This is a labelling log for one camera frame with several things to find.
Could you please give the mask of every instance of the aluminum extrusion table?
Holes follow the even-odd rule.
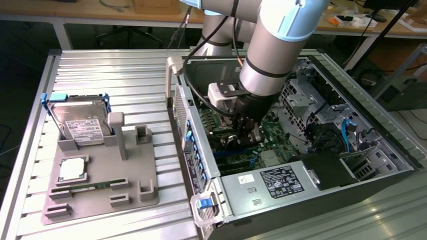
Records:
[[[0,239],[197,239],[165,107],[165,62],[188,50],[67,50],[49,56],[0,212]],[[304,55],[320,55],[303,50]],[[41,225],[59,131],[40,106],[40,93],[111,95],[124,129],[153,131],[160,203]],[[414,174],[366,201],[295,223],[255,239],[424,239],[427,172]]]

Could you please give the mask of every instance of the floor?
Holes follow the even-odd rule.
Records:
[[[75,49],[125,49],[127,34],[108,37],[100,46],[96,35],[113,29],[107,25],[69,24],[71,42]],[[152,34],[167,45],[173,34],[173,28],[153,28]],[[59,49],[53,28],[47,23],[28,23],[0,21],[0,204],[8,186],[11,170],[13,167],[19,145],[23,138],[27,120],[43,73],[44,63],[49,49]],[[197,43],[200,29],[187,29],[181,48]],[[350,56],[358,37],[335,37],[331,35],[314,35],[307,49],[323,49],[338,63]],[[135,49],[155,49],[157,44],[141,36],[133,37]],[[372,67],[367,61],[360,69]]]

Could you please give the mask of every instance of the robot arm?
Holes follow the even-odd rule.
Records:
[[[256,0],[247,0],[239,2],[232,7],[232,11],[224,7],[227,6],[224,2],[228,6],[234,6],[234,0],[204,0],[199,2],[197,7],[201,6],[204,9],[219,11],[226,15],[234,13],[238,18],[248,21],[254,20],[254,13],[256,13],[258,19],[255,26],[250,22],[244,22],[243,33],[250,36],[247,39],[250,46],[239,80],[238,82],[222,80],[218,83],[211,83],[208,92],[215,94],[211,94],[208,98],[216,108],[222,107],[224,101],[232,99],[235,102],[232,122],[238,142],[255,144],[258,141],[263,141],[256,133],[258,126],[278,99],[287,75],[295,66],[306,41],[315,32],[328,1],[263,0],[256,5]],[[254,5],[246,7],[250,4],[255,4],[259,11],[255,11]],[[214,22],[220,22],[222,19],[224,16],[220,16],[219,13],[211,12],[207,16],[207,21],[203,24],[204,37],[218,26],[218,23]],[[230,23],[234,19],[228,20],[228,24],[222,26],[222,30],[209,39],[211,42],[207,42],[211,46],[200,48],[196,55],[230,55],[224,48],[218,50],[222,45],[227,46],[231,40],[230,32],[234,29],[230,27]]]

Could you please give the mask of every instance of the sticker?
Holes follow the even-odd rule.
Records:
[[[97,119],[65,121],[65,125],[76,143],[104,139]]]
[[[252,174],[238,176],[238,179],[239,179],[240,184],[247,184],[247,183],[255,182]]]
[[[291,166],[283,166],[260,172],[270,195],[274,199],[304,191]]]

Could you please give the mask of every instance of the metal profile surface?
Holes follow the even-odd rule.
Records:
[[[124,59],[123,64],[120,64],[121,52],[127,56],[135,56],[135,58]],[[115,79],[115,77],[111,77],[112,75],[108,75],[101,81],[129,79],[127,77],[132,72],[137,72],[137,75],[147,73],[151,76],[165,74],[167,56],[185,54],[188,54],[187,50],[68,50],[63,52],[63,56],[67,55],[67,61],[73,60],[75,65],[67,64],[65,59],[59,61],[59,67],[55,70],[56,77],[51,84],[56,81],[57,83],[80,82],[84,85],[84,82],[97,81],[92,79],[93,75],[104,73],[115,73],[117,78]],[[303,50],[302,55],[315,55],[322,63],[331,62],[326,55],[312,49]],[[157,59],[156,61],[160,62],[159,56],[163,58],[161,64],[147,63],[149,58]],[[79,61],[83,63],[83,61],[88,60],[92,65],[79,64]],[[332,63],[328,64],[327,68],[334,75],[346,74],[336,71]],[[45,68],[43,75],[49,75],[52,71],[52,67]],[[23,141],[24,145],[16,160],[16,163],[21,164],[21,166],[16,166],[13,169],[12,177],[15,178],[13,182],[11,181],[7,198],[4,199],[4,203],[8,203],[8,206],[3,204],[0,213],[0,223],[5,223],[0,239],[67,239],[71,236],[73,239],[197,239],[179,159],[172,145],[171,125],[168,122],[144,118],[144,116],[163,112],[160,105],[151,104],[164,103],[165,112],[164,78],[159,78],[159,87],[163,90],[160,92],[140,92],[139,89],[144,88],[143,82],[149,78],[141,77],[139,79],[141,83],[137,82],[136,86],[97,86],[92,89],[92,92],[100,89],[120,89],[120,94],[111,96],[112,109],[116,108],[116,111],[124,111],[127,117],[139,116],[140,118],[132,118],[135,119],[133,124],[137,124],[137,122],[148,123],[152,129],[156,172],[160,184],[159,205],[77,219],[71,222],[41,225],[44,189],[48,184],[44,179],[49,176],[53,164],[52,147],[55,146],[59,132],[51,117],[41,116],[40,119],[37,118],[40,110],[37,110],[39,96],[36,96],[33,111],[29,115],[33,119],[29,120],[39,120],[39,124],[29,124],[24,133],[25,141]],[[21,182],[16,181],[17,176],[21,176]],[[399,184],[384,189],[366,201],[267,232],[255,237],[255,239],[419,240],[424,239],[427,234],[426,216],[427,172],[422,171]]]

